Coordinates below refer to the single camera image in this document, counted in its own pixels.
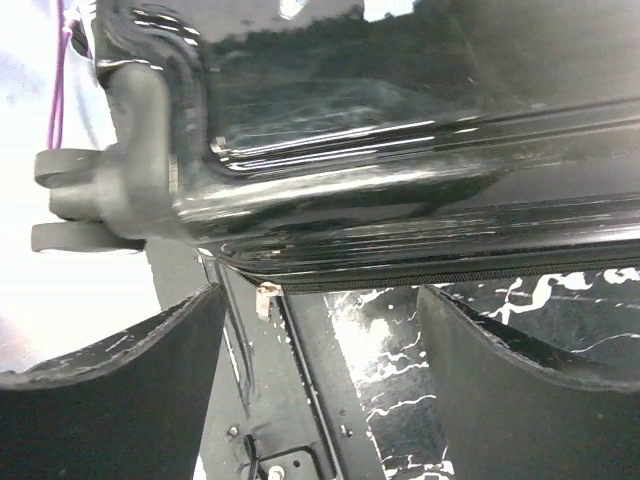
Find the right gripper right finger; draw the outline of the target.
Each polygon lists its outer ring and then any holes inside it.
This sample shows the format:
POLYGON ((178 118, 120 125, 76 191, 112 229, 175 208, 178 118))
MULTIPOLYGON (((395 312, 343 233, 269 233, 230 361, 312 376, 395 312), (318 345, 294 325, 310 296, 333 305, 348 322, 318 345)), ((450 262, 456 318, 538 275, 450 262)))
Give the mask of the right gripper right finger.
POLYGON ((417 314, 458 479, 636 479, 639 374, 424 285, 417 314))

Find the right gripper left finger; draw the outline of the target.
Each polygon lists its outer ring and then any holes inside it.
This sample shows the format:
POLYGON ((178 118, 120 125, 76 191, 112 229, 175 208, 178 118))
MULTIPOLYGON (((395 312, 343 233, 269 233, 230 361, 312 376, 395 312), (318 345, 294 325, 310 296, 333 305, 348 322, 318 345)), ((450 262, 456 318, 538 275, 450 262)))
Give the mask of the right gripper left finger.
POLYGON ((2 372, 2 478, 192 478, 225 315, 211 284, 92 345, 2 372))

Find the metal zipper pull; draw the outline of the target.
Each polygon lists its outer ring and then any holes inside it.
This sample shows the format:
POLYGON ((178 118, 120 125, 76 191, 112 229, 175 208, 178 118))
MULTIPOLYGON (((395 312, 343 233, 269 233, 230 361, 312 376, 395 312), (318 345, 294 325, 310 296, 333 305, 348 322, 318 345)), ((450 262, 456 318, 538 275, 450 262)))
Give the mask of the metal zipper pull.
POLYGON ((271 315, 272 299, 283 294, 282 287, 271 282, 263 282, 256 288, 256 313, 261 320, 268 321, 271 315))

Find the black white space suitcase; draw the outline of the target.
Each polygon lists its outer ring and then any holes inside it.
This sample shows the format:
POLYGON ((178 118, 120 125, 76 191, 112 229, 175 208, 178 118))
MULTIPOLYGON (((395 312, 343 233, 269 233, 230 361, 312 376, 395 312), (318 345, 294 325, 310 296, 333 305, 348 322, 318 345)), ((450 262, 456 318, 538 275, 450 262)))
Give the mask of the black white space suitcase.
POLYGON ((117 140, 36 251, 202 248, 291 292, 639 261, 635 1, 100 1, 117 140))

